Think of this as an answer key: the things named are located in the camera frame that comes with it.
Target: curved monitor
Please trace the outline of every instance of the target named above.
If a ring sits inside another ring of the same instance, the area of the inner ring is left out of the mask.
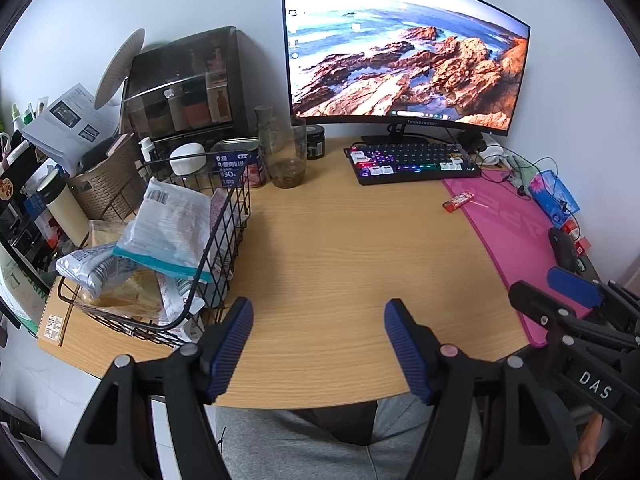
[[[481,0],[282,0],[291,111],[311,124],[506,135],[530,27]]]

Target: desk surface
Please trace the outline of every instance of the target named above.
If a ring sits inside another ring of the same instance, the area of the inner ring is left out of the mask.
[[[228,302],[254,303],[254,329],[223,406],[302,408],[408,390],[383,325],[401,298],[443,342],[495,360],[527,345],[494,264],[441,182],[360,186],[328,141],[303,186],[251,191],[252,216]],[[61,347],[40,347],[101,376],[112,359],[170,349],[117,334],[74,309]]]

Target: ocean water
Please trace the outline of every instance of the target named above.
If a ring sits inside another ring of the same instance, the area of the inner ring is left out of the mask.
[[[304,14],[294,20],[289,18],[287,23],[289,28],[293,24],[295,26],[295,33],[288,31],[289,70],[294,99],[298,90],[311,81],[313,71],[309,71],[309,67],[321,62],[329,54],[358,54],[374,46],[383,47],[402,40],[402,32],[412,27],[436,27],[441,32],[435,41],[411,41],[416,49],[402,57],[411,56],[417,50],[434,50],[435,43],[449,36],[457,36],[459,40],[479,38],[489,49],[490,57],[497,59],[511,46],[510,40],[504,35],[515,36],[502,27],[492,26],[469,16],[413,4],[408,4],[406,9],[367,8]],[[358,70],[351,74],[347,82],[331,88],[339,92],[364,73],[384,72],[388,72],[386,67]],[[416,78],[412,81],[412,86],[428,82],[432,74],[433,71],[430,71],[426,76]],[[407,109],[447,114],[454,120],[460,118],[453,108],[446,108],[444,101],[443,96],[436,96],[428,105],[410,105]]]

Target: silver bolt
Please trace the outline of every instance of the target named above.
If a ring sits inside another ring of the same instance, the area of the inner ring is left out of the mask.
[[[440,347],[440,353],[444,357],[455,357],[458,355],[458,347],[455,345],[442,345]]]
[[[125,366],[128,366],[130,362],[131,357],[126,354],[119,355],[113,360],[113,364],[116,365],[116,368],[124,368]]]
[[[198,353],[198,345],[194,343],[188,343],[182,347],[180,347],[180,354],[185,357],[196,355]]]
[[[522,368],[524,366],[524,362],[517,355],[510,355],[509,357],[507,357],[507,364],[511,368],[516,368],[516,369]]]

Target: gray pants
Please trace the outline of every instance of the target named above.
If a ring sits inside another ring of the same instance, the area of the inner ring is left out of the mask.
[[[222,457],[233,480],[403,480],[433,407],[406,394],[378,401],[370,446],[335,440],[286,410],[216,408]],[[474,404],[458,480],[472,478],[482,429]]]

